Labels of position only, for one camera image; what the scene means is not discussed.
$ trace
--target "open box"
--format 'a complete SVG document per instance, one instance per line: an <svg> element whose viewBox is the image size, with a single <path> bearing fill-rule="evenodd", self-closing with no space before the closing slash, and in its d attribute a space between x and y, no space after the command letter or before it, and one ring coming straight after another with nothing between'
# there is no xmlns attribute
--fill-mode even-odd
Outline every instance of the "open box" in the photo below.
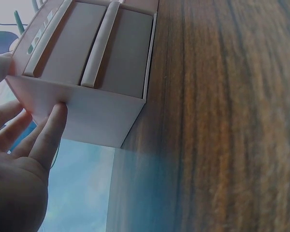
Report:
<svg viewBox="0 0 290 232"><path fill-rule="evenodd" d="M6 80L36 123L68 106L63 138L121 147L146 102L157 13L102 0L47 1Z"/></svg>

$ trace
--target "green object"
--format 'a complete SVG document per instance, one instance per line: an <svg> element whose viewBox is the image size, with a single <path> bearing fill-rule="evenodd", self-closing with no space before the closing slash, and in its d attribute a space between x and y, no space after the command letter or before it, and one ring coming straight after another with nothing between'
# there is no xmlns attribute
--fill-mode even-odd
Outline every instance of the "green object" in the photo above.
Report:
<svg viewBox="0 0 290 232"><path fill-rule="evenodd" d="M18 11L14 11L14 17L16 20L16 24L17 24L19 33L20 34L24 33L25 29L24 29L23 23L21 22L21 19L19 17Z"/></svg>
<svg viewBox="0 0 290 232"><path fill-rule="evenodd" d="M16 20L16 24L17 24L19 33L20 33L20 35L22 35L24 33L25 29L24 29L23 23L19 17L18 11L14 11L14 17ZM30 47L28 49L28 54L31 54L32 51L33 51L33 47L32 47L32 45L30 45Z"/></svg>
<svg viewBox="0 0 290 232"><path fill-rule="evenodd" d="M34 12L37 13L38 10L39 10L37 0L32 0L32 6L33 6L33 9L34 9Z"/></svg>

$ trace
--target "skin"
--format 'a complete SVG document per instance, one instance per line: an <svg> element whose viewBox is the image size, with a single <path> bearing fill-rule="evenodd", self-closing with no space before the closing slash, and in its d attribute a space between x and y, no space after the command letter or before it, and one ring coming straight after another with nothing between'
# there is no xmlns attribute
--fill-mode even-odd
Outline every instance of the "skin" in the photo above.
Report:
<svg viewBox="0 0 290 232"><path fill-rule="evenodd" d="M10 66L10 55L0 57L0 81ZM56 104L48 118L39 124L7 154L18 136L32 121L22 105L12 101L0 106L0 232L38 231L45 217L49 170L64 131L67 107Z"/></svg>

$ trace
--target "wood grain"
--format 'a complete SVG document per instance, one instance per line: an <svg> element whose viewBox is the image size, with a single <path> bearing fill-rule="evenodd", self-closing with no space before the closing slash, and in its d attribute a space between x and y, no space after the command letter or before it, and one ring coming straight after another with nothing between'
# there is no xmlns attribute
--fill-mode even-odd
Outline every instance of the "wood grain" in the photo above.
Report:
<svg viewBox="0 0 290 232"><path fill-rule="evenodd" d="M107 231L290 232L290 0L160 0Z"/></svg>

